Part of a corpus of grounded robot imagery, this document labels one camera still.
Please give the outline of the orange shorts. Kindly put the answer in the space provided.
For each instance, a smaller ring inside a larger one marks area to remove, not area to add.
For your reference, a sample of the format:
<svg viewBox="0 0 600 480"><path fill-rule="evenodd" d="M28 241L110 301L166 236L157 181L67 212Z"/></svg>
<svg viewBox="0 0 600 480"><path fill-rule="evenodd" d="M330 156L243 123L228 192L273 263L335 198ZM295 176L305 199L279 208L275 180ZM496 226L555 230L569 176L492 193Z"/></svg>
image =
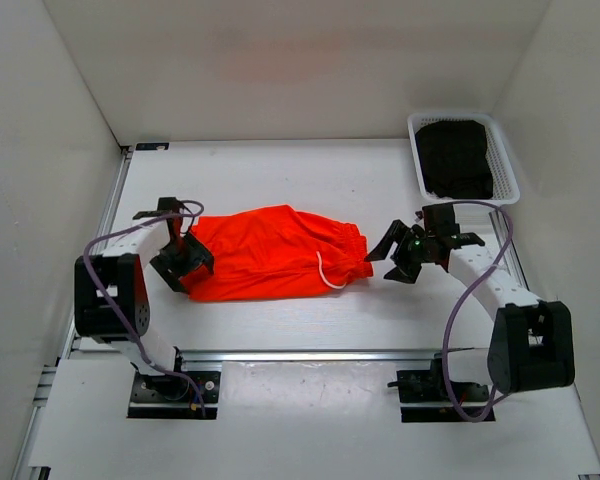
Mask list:
<svg viewBox="0 0 600 480"><path fill-rule="evenodd" d="M190 232L214 257L182 278L197 302L314 297L373 275L357 225L289 205L203 216Z"/></svg>

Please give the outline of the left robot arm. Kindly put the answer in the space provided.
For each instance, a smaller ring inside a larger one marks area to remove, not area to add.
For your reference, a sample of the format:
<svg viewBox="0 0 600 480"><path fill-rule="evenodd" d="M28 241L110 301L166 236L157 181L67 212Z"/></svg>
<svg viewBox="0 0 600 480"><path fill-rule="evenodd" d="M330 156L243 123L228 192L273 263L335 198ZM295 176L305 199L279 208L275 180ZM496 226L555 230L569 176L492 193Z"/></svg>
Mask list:
<svg viewBox="0 0 600 480"><path fill-rule="evenodd" d="M203 212L199 201L161 197L129 227L88 242L74 266L77 333L119 351L139 374L156 376L155 388L168 400L186 395L190 377L179 366L178 348L151 324L145 270L178 294L189 292L188 276L212 275L214 256L192 232Z"/></svg>

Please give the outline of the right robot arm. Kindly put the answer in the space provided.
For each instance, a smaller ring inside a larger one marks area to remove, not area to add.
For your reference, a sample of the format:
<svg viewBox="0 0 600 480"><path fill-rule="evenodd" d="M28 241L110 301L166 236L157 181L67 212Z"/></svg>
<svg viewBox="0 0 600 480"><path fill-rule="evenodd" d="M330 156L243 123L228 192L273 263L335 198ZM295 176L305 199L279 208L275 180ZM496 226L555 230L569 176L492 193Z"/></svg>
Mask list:
<svg viewBox="0 0 600 480"><path fill-rule="evenodd" d="M450 400L466 383L492 385L503 394L568 387L575 380L571 313L560 301L545 301L519 284L500 266L484 240L464 232L451 204L430 205L421 224L391 223L366 256L389 258L394 267L385 279L416 282L423 265L434 264L461 282L464 298L480 303L493 322L486 349L453 352L444 346L429 387Z"/></svg>

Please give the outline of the black shorts in basket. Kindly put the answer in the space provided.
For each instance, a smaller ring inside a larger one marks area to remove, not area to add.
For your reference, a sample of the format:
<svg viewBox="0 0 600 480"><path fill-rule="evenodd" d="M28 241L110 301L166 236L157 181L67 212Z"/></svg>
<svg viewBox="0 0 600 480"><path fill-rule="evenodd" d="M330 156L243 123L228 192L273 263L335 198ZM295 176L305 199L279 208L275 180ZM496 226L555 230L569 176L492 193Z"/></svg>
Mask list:
<svg viewBox="0 0 600 480"><path fill-rule="evenodd" d="M494 180L485 127L474 120L438 121L415 134L426 190L440 198L487 200Z"/></svg>

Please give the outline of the white plastic basket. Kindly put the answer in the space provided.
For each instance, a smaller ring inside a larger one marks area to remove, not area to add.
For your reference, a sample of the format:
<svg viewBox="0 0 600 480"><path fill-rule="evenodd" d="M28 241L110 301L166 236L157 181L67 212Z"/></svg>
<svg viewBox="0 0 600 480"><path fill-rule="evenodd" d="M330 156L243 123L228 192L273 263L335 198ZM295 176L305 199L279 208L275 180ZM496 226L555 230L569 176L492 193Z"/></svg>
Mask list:
<svg viewBox="0 0 600 480"><path fill-rule="evenodd" d="M444 203L450 197L439 197L430 193L424 182L420 151L417 147L416 134L425 126L439 121L475 121L485 129L487 149L486 161L493 177L493 197L489 203L504 206L519 201L520 190L513 172L508 153L503 143L503 135L496 121L485 113L471 111L425 111L411 114L407 119L408 138L411 156L414 162L416 177L421 197L426 203Z"/></svg>

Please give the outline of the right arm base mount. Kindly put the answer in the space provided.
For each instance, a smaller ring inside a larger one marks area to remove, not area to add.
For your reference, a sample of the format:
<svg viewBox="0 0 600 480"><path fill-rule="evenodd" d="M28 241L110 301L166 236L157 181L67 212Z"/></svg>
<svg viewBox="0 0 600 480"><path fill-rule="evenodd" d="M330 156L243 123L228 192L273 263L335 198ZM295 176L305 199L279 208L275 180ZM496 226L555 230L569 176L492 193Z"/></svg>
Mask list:
<svg viewBox="0 0 600 480"><path fill-rule="evenodd" d="M398 393L402 422L495 420L485 349L453 348L448 354L448 372L438 350L396 350L391 359L396 362L396 373L387 387Z"/></svg>

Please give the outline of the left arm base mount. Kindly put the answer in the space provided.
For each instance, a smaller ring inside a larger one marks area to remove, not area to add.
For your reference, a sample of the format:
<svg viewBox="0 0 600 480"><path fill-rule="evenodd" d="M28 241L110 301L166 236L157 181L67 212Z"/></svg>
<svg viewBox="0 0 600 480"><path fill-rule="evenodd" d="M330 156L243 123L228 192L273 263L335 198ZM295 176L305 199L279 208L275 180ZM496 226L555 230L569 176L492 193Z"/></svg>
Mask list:
<svg viewBox="0 0 600 480"><path fill-rule="evenodd" d="M203 367L189 370L176 365L188 380L170 375L134 373L127 407L128 419L216 420L219 411L221 371Z"/></svg>

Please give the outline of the aluminium front rail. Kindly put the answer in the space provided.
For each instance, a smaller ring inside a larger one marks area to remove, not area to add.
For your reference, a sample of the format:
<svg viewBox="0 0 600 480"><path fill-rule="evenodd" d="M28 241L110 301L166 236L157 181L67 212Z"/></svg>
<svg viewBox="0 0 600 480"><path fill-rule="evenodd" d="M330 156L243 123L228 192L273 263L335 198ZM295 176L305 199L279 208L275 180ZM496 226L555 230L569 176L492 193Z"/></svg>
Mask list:
<svg viewBox="0 0 600 480"><path fill-rule="evenodd" d="M380 350L184 350L185 362L346 362L346 361L423 361L433 359L438 349Z"/></svg>

